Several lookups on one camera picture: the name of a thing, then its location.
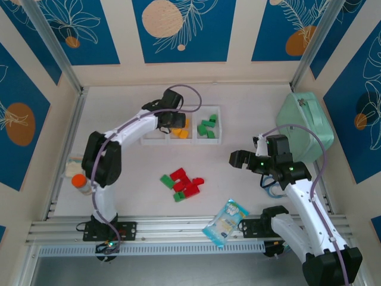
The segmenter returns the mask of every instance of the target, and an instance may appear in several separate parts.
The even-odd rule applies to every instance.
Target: snack bag
[[[230,199],[202,232],[216,246],[222,248],[239,222],[248,214],[249,212],[247,210]]]

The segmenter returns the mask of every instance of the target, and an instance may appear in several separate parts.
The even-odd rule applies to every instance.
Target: mint green box
[[[313,92],[290,93],[286,97],[276,117],[276,124],[290,123],[303,125],[314,132],[325,149],[333,143],[332,128]],[[295,162],[312,163],[323,154],[317,140],[305,130],[287,127],[282,128],[280,133],[288,137]]]

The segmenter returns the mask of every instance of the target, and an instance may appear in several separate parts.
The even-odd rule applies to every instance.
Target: purple cable
[[[307,131],[309,134],[311,134],[316,139],[316,141],[320,145],[321,150],[323,151],[323,165],[322,165],[322,167],[320,169],[319,174],[317,174],[316,179],[312,183],[311,191],[310,191],[310,197],[311,197],[311,202],[312,202],[312,204],[313,204],[317,214],[319,215],[321,221],[323,222],[324,227],[326,228],[326,230],[327,230],[327,232],[329,234],[329,237],[333,237],[333,233],[332,233],[331,229],[329,228],[328,223],[324,219],[324,216],[321,213],[321,211],[319,210],[315,200],[313,200],[313,198],[314,198],[314,190],[315,190],[315,187],[317,185],[317,182],[320,180],[321,176],[323,176],[323,172],[324,172],[324,170],[327,167],[327,152],[326,152],[326,149],[324,148],[324,145],[323,145],[322,141],[319,139],[319,137],[314,132],[312,132],[308,128],[306,128],[306,127],[304,127],[302,125],[298,125],[298,124],[285,124],[285,125],[278,126],[278,127],[274,128],[274,129],[266,132],[265,134],[263,134],[263,137],[266,137],[267,135],[273,133],[274,131],[277,131],[277,130],[279,130],[281,128],[286,128],[286,127],[296,127],[296,128],[300,128],[300,129],[303,129],[303,130]],[[340,260],[340,265],[341,265],[341,269],[342,269],[343,276],[344,276],[345,286],[349,286],[348,274],[347,274],[346,269],[345,269],[344,259],[343,259],[343,256],[341,255],[338,243],[336,241],[332,241],[332,244],[333,244],[333,246],[334,246],[334,248],[335,248],[335,250],[336,250],[336,252],[338,254],[339,260]]]
[[[199,104],[198,104],[196,109],[194,109],[194,110],[182,110],[181,108],[180,109],[165,108],[165,109],[150,111],[150,112],[144,113],[140,117],[135,117],[132,120],[126,122],[119,129],[117,129],[117,133],[114,133],[110,137],[108,137],[106,139],[106,141],[102,144],[101,148],[99,149],[98,154],[96,155],[96,158],[95,158],[95,161],[94,161],[94,166],[93,166],[93,169],[91,171],[91,179],[90,179],[90,184],[95,189],[95,192],[93,192],[93,194],[92,194],[92,202],[93,202],[94,210],[96,211],[96,214],[101,218],[101,220],[103,220],[115,232],[115,234],[117,236],[117,239],[118,239],[118,244],[116,245],[116,247],[112,251],[109,252],[109,251],[106,250],[105,254],[107,254],[107,255],[113,254],[113,253],[117,253],[119,251],[120,244],[121,244],[121,237],[120,237],[120,234],[119,234],[118,230],[109,221],[107,221],[106,218],[103,217],[103,215],[98,210],[98,206],[96,205],[96,200],[95,200],[96,185],[94,184],[94,179],[95,179],[96,169],[98,168],[99,160],[101,159],[101,156],[102,156],[102,152],[105,150],[106,145],[111,141],[111,139],[113,139],[116,136],[116,134],[121,132],[124,128],[128,127],[132,123],[140,120],[141,118],[150,116],[150,115],[155,114],[155,113],[167,112],[167,111],[175,111],[175,112],[181,111],[181,112],[184,112],[184,113],[193,113],[193,112],[198,111],[200,109],[201,105],[202,105],[202,98],[201,98],[200,93],[195,88],[193,88],[193,87],[191,87],[189,85],[182,85],[182,84],[170,86],[168,89],[176,88],[176,87],[179,87],[179,86],[182,86],[182,87],[185,87],[185,88],[189,88],[189,89],[193,90],[197,94],[197,96],[199,98]]]

